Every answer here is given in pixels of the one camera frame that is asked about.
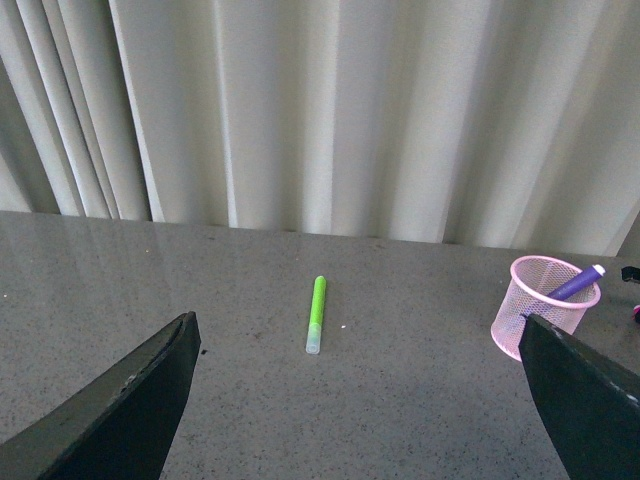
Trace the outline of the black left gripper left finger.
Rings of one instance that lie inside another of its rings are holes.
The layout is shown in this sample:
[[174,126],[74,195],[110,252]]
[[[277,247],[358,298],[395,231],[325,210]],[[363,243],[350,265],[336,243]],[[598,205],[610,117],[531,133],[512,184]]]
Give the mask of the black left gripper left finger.
[[157,479],[200,354],[195,313],[172,320],[1,446],[4,479]]

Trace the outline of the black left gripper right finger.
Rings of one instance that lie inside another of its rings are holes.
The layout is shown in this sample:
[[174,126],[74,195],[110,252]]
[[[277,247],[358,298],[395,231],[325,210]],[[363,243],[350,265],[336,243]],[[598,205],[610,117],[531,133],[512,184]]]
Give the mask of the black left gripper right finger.
[[625,266],[621,269],[621,279],[626,283],[640,283],[640,268],[633,266]]

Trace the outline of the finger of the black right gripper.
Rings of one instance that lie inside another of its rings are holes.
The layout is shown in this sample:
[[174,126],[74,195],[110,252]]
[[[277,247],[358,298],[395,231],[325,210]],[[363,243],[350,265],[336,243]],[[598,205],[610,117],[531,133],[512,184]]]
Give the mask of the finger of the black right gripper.
[[571,479],[639,477],[639,376],[530,314],[519,352],[531,395]]

